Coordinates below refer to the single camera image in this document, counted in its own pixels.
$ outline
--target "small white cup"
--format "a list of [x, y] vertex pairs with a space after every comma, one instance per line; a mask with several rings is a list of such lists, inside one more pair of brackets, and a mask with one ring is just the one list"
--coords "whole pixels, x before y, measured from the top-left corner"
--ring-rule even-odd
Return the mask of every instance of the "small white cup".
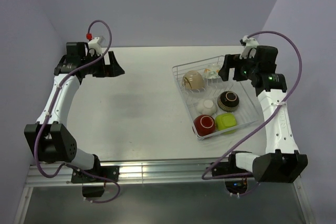
[[201, 99], [197, 104], [196, 110], [202, 115], [213, 115], [217, 111], [217, 106], [212, 100]]

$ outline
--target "brown bowl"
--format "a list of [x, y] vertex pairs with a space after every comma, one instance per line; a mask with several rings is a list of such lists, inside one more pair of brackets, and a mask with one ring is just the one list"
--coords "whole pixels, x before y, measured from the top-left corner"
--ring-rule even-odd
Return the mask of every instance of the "brown bowl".
[[233, 112], [238, 108], [239, 97], [235, 92], [225, 91], [217, 99], [218, 107], [226, 112]]

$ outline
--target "beige bowl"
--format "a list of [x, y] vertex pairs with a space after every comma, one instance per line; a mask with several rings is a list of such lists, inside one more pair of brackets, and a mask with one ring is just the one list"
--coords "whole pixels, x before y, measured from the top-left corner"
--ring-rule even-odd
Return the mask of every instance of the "beige bowl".
[[189, 71], [183, 76], [182, 86], [186, 89], [202, 89], [204, 88], [203, 77], [197, 71]]

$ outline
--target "bowl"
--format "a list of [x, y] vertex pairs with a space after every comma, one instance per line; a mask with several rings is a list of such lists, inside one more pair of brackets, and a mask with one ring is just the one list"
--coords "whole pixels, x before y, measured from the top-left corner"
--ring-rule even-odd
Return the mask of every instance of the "bowl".
[[217, 106], [216, 104], [210, 100], [210, 99], [201, 99], [196, 107], [196, 110], [200, 113], [200, 114], [204, 114], [204, 115], [212, 115], [215, 114], [217, 111]]
[[209, 115], [200, 115], [195, 118], [194, 125], [199, 136], [206, 136], [216, 130], [215, 120]]
[[218, 97], [217, 104], [222, 110], [233, 112], [238, 108], [239, 97], [235, 92], [225, 91]]
[[[216, 116], [215, 123], [218, 131], [226, 130], [237, 125], [236, 118], [231, 113], [224, 113]], [[231, 134], [234, 132], [236, 132], [236, 130], [224, 132], [224, 134]]]
[[218, 72], [220, 71], [221, 66], [218, 64], [210, 64], [204, 69], [204, 77], [206, 79], [218, 79], [219, 75]]
[[202, 89], [204, 88], [203, 77], [199, 72], [191, 70], [183, 76], [182, 86], [191, 90]]

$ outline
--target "green container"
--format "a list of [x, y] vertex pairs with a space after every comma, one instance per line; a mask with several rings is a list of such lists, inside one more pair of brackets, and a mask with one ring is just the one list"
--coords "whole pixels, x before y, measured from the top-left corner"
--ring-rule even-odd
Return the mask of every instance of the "green container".
[[[216, 116], [215, 123], [218, 131], [226, 130], [237, 125], [236, 118], [231, 113], [224, 113]], [[232, 130], [224, 132], [223, 134], [232, 134], [235, 132], [236, 130]]]

